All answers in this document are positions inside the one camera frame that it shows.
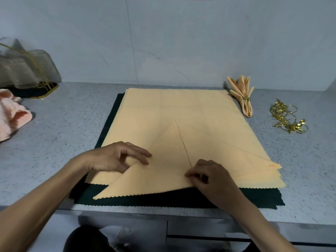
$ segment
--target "green cloth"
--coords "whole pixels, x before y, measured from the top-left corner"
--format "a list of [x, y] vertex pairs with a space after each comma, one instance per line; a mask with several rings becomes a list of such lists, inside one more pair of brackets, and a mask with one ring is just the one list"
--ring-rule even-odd
[[[124, 94], [118, 94], [95, 148], [102, 146], [123, 97]], [[105, 189], [107, 185], [87, 184], [85, 183], [85, 179], [86, 176], [77, 183], [70, 193], [69, 197], [74, 199], [76, 204], [97, 206], [216, 208], [215, 205], [194, 187], [157, 194], [120, 196], [94, 200], [93, 197]], [[241, 188], [240, 190], [258, 208], [277, 209], [277, 206], [285, 205], [281, 199], [281, 193], [277, 188]]]

